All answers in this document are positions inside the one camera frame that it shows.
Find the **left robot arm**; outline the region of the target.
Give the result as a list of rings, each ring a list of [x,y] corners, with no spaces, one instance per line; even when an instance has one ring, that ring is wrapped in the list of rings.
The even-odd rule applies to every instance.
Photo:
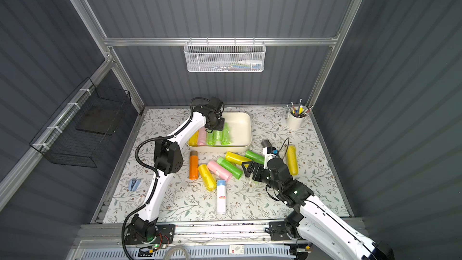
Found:
[[[166,136],[149,138],[137,146],[136,162],[153,171],[154,176],[144,203],[129,213],[122,224],[122,249],[127,259],[133,258],[126,247],[127,232],[137,236],[146,245],[152,245],[158,238],[162,238],[157,229],[160,205],[173,175],[180,171],[184,163],[182,148],[201,128],[222,131],[225,127],[224,109],[223,101],[216,97],[194,97],[190,101],[189,118],[180,127]],[[154,143],[153,165],[143,162],[139,155],[142,147],[151,142]]]

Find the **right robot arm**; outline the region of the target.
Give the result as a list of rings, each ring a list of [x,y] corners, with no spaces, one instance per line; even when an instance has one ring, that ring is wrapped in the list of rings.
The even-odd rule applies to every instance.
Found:
[[[285,219],[291,238],[304,239],[334,260],[393,260],[393,250],[355,230],[338,217],[305,184],[294,179],[279,151],[267,140],[262,142],[265,162],[244,162],[247,178],[265,184],[270,197],[292,208]]]

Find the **light green roll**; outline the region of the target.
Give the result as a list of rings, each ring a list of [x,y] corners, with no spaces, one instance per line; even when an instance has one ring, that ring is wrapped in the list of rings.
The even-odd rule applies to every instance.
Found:
[[[219,145],[223,139],[223,132],[222,131],[214,131],[214,144]]]
[[[215,131],[206,130],[206,145],[207,146],[215,145]]]

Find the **white blue labelled roll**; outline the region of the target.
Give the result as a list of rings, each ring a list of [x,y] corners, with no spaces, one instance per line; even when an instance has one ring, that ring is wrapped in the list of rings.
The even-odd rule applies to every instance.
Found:
[[[219,179],[217,181],[216,195],[217,195],[217,214],[225,214],[227,197],[226,197],[226,181],[224,179]]]

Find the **orange trash bag roll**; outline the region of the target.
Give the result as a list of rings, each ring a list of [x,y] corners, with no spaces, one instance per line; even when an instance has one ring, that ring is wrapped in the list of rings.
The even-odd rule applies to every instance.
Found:
[[[189,171],[189,179],[196,180],[199,178],[199,157],[198,153],[195,150],[190,152],[190,171]]]

